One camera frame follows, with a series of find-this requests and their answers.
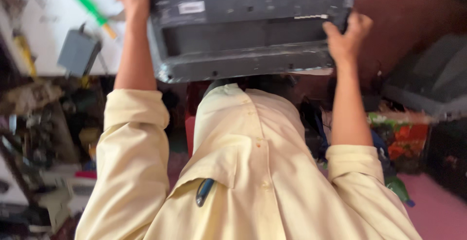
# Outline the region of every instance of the blue pen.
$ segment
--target blue pen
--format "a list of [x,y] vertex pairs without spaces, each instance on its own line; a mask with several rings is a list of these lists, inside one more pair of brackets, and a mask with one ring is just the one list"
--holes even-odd
[[196,204],[198,207],[202,207],[204,205],[204,202],[206,201],[207,195],[209,194],[209,191],[211,191],[213,184],[213,179],[205,179],[199,185],[198,191],[196,192]]

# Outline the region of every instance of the white sticker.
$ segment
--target white sticker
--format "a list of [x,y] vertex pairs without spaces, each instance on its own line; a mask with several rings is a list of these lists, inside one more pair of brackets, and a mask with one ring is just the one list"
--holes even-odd
[[180,14],[193,14],[204,12],[204,1],[185,2],[178,5],[178,12]]

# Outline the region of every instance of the green screwdriver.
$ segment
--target green screwdriver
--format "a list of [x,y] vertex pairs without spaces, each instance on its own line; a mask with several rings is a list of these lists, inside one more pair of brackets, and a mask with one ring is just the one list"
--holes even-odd
[[94,4],[92,0],[78,1],[85,7],[86,10],[89,11],[89,13],[94,18],[96,18],[97,24],[99,24],[99,26],[101,26],[112,39],[117,38],[117,34],[112,30],[112,28],[110,28],[108,24],[108,19],[99,12],[99,9],[97,9],[96,4]]

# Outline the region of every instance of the white table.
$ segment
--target white table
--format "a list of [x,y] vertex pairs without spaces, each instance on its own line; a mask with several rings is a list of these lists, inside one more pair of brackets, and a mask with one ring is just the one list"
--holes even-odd
[[[120,13],[123,6],[116,0],[94,0],[106,16]],[[21,17],[21,30],[27,38],[32,55],[36,59],[38,76],[62,76],[66,70],[57,64],[58,56],[69,29],[78,29],[86,22],[85,31],[102,42],[102,59],[109,74],[116,74],[123,47],[124,22],[110,21],[110,26],[118,34],[112,40],[87,14],[76,0],[27,0]],[[0,32],[21,73],[27,74],[26,65],[12,39],[12,24],[0,8]],[[97,58],[90,73],[104,75],[106,69]]]

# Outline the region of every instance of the shirt sleeve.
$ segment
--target shirt sleeve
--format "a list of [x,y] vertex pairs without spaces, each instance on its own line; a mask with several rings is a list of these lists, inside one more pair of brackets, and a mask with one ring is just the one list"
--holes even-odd
[[376,148],[335,145],[326,157],[328,179],[341,199],[383,239],[421,239],[399,197],[384,186]]
[[114,90],[97,147],[96,186],[77,240],[142,239],[169,190],[169,113],[159,91]]

